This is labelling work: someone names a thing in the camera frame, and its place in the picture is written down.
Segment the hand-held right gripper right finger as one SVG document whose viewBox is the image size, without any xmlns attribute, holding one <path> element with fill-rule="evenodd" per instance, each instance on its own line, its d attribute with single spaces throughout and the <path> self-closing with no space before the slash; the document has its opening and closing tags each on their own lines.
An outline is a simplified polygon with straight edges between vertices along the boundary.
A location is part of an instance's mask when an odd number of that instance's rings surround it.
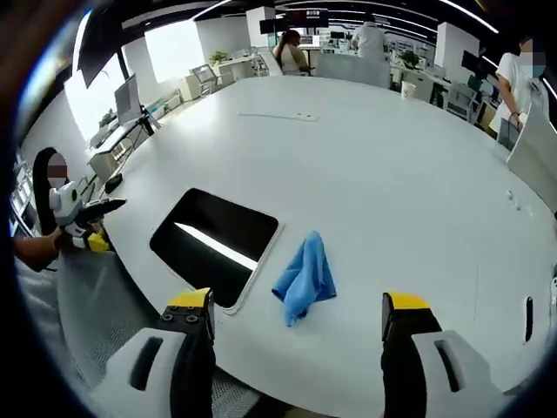
<svg viewBox="0 0 557 418">
<path fill-rule="evenodd" d="M 382 297 L 385 417 L 494 417 L 507 397 L 488 362 L 410 293 Z"/>
</svg>

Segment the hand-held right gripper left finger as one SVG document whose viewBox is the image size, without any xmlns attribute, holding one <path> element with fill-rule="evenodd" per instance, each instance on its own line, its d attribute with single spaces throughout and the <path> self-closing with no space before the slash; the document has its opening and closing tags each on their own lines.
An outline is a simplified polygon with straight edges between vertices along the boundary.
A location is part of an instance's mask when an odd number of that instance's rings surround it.
<svg viewBox="0 0 557 418">
<path fill-rule="evenodd" d="M 213 291 L 186 291 L 106 365 L 93 396 L 117 417 L 212 417 Z"/>
</svg>

